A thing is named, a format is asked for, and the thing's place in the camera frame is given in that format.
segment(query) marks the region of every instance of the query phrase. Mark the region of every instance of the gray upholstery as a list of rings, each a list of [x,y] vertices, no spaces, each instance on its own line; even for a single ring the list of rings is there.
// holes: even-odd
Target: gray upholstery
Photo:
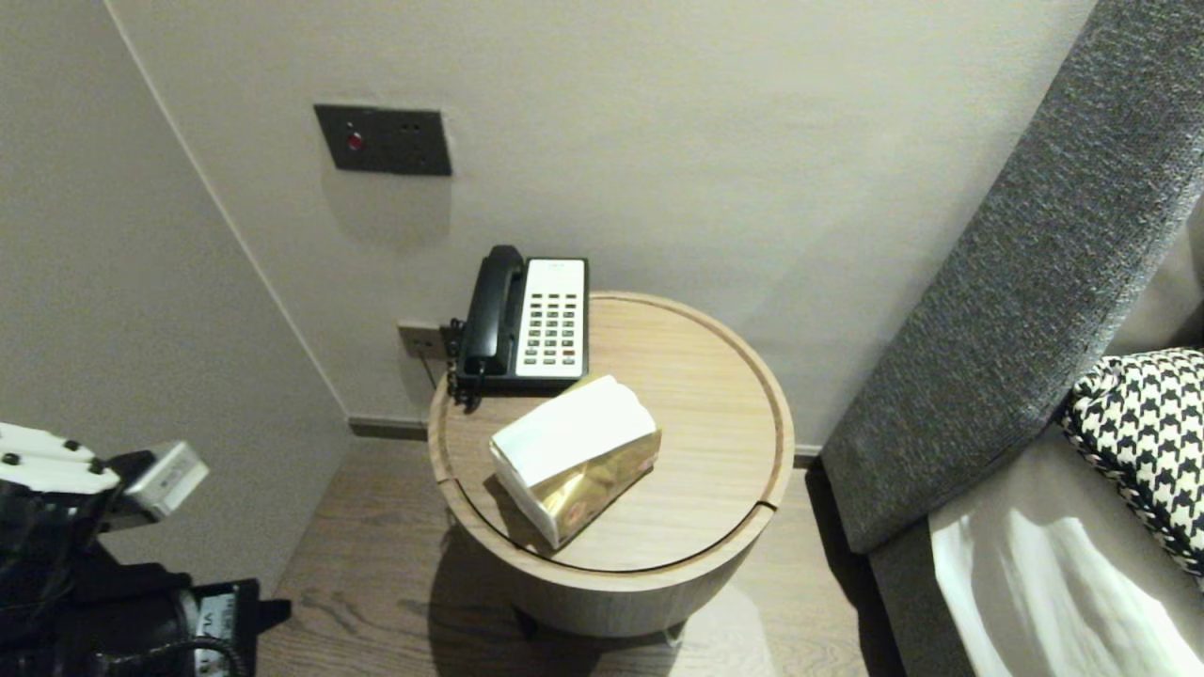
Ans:
[[[1200,194],[1204,1],[1102,0],[824,448],[868,553],[1044,428]]]
[[[869,555],[908,675],[973,677],[954,617],[937,584],[928,520],[917,522]]]

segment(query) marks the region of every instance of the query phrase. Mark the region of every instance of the wall outlet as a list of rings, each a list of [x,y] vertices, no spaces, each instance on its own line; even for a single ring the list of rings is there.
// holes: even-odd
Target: wall outlet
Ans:
[[[401,335],[401,345],[406,348],[407,355],[429,360],[448,359],[439,325],[429,322],[401,320],[397,323],[397,332]]]
[[[313,112],[338,169],[452,176],[438,111],[318,104]]]

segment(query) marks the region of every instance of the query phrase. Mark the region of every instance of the houndstooth pillow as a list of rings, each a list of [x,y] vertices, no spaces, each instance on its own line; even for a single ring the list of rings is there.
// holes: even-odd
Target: houndstooth pillow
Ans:
[[[1204,353],[1108,357],[1075,383],[1062,430],[1204,590]]]

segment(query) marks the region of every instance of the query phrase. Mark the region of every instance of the wooden side table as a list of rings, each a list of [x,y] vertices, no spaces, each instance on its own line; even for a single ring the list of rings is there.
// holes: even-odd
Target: wooden side table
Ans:
[[[663,430],[653,472],[551,552],[489,454],[489,438],[545,398],[485,398],[465,414],[444,379],[431,463],[519,610],[582,635],[644,635],[683,623],[736,572],[786,489],[793,425],[768,367],[715,319],[613,292],[591,294],[589,312],[590,372],[628,385]]]

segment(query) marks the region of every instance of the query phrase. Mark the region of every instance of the gold tissue box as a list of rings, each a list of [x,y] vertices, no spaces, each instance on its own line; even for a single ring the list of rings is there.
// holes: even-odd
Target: gold tissue box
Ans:
[[[661,430],[630,388],[590,376],[500,430],[489,447],[502,487],[559,549],[653,470]]]

